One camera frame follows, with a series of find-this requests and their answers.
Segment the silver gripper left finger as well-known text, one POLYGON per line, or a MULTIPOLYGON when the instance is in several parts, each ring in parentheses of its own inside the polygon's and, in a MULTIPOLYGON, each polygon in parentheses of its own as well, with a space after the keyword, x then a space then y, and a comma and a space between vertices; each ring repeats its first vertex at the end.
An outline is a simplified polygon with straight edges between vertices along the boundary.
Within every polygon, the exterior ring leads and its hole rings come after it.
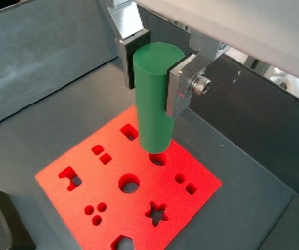
POLYGON ((149 43, 150 32, 142 26, 137 3, 131 0, 105 0, 115 31, 118 55, 122 60, 125 84, 134 88, 133 54, 149 43))

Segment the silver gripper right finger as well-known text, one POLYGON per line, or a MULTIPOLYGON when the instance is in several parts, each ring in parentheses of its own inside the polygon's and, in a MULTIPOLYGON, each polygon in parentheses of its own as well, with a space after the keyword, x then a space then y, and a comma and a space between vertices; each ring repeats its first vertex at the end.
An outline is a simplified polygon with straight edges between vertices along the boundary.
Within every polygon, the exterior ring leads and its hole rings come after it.
POLYGON ((187 107, 193 94, 201 96, 207 92, 210 80, 205 77, 205 70, 229 49, 225 43, 195 29, 190 30, 189 47, 194 53, 167 71, 165 113, 171 118, 175 118, 187 107))

